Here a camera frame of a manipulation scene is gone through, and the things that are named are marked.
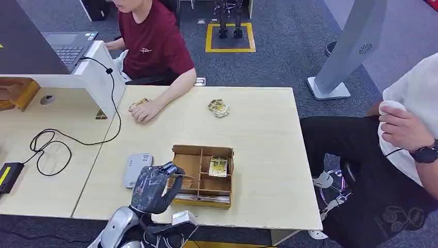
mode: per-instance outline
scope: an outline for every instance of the laptop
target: laptop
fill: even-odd
[[[84,56],[98,32],[41,33],[70,72]]]
[[[17,1],[1,1],[0,74],[71,74],[96,38],[97,32],[43,36]]]

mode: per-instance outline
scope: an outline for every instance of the stand base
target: stand base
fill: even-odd
[[[314,94],[314,98],[318,101],[348,98],[351,96],[344,83],[340,83],[338,87],[336,87],[332,92],[328,94],[323,94],[319,91],[318,87],[315,84],[315,77],[309,77],[307,79],[307,83],[310,87],[310,90]]]

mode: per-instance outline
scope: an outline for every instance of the gold card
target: gold card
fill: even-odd
[[[228,158],[211,157],[208,175],[213,177],[227,177]]]
[[[230,106],[225,104],[222,99],[215,99],[208,104],[208,109],[214,112],[216,118],[222,118],[229,115]]]
[[[140,100],[134,102],[133,104],[131,104],[131,106],[129,107],[129,110],[133,110],[134,108],[138,107],[140,104],[145,103],[145,102],[149,102],[149,100],[147,98],[140,99]]]

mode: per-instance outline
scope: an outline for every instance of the red t-shirt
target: red t-shirt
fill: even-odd
[[[175,15],[154,0],[148,17],[137,24],[132,13],[119,12],[119,26],[126,48],[123,71],[131,79],[164,73],[181,75],[194,68]]]

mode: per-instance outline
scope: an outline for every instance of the printed logo on shirt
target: printed logo on shirt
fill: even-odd
[[[147,49],[147,48],[141,48],[141,49],[140,49],[140,52],[143,53],[143,54],[145,54],[145,53],[150,53],[150,52],[152,52],[152,50],[149,50],[149,49]]]

